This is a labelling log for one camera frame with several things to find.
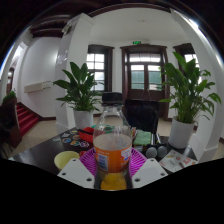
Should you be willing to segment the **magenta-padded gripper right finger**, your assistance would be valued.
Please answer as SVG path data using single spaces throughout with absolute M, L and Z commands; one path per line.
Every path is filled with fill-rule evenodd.
M 167 172 L 154 158 L 147 159 L 141 152 L 132 149 L 129 175 L 132 187 L 141 188 L 167 176 Z

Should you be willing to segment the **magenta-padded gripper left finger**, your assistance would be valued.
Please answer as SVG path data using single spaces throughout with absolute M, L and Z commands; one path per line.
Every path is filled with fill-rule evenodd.
M 94 188 L 97 165 L 94 149 L 86 151 L 81 157 L 74 151 L 64 151 L 56 155 L 58 176 L 84 188 Z

